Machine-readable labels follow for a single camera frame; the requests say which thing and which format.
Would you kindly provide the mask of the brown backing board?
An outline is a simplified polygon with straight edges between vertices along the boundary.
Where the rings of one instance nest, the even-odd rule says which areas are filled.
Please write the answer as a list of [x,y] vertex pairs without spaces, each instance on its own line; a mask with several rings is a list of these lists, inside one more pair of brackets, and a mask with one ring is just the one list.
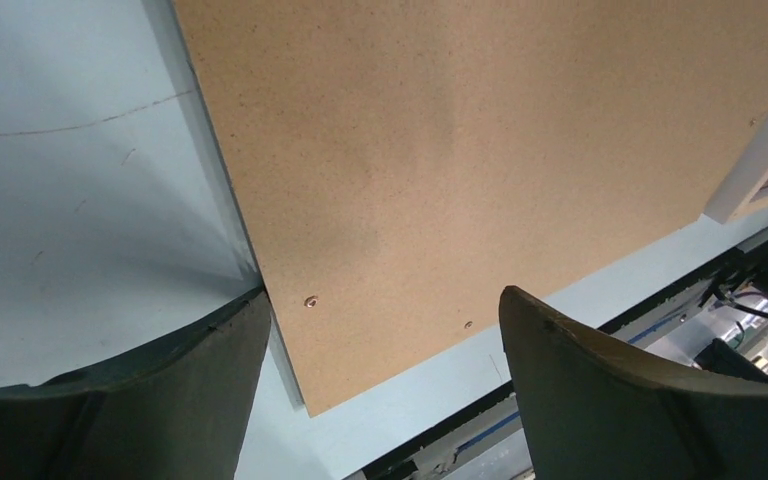
[[178,1],[321,414],[695,222],[768,114],[768,1]]

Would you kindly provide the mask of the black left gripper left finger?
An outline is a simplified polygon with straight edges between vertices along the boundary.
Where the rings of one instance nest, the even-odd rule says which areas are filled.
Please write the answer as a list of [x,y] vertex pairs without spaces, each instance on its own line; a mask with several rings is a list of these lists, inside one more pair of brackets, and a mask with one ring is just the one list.
[[40,385],[0,388],[0,479],[231,479],[271,330],[253,290]]

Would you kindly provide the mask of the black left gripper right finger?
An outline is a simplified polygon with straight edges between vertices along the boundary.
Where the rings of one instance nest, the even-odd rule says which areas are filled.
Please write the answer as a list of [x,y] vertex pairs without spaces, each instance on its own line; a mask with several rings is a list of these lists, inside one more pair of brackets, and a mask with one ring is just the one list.
[[768,383],[650,354],[519,287],[503,349],[540,479],[768,479]]

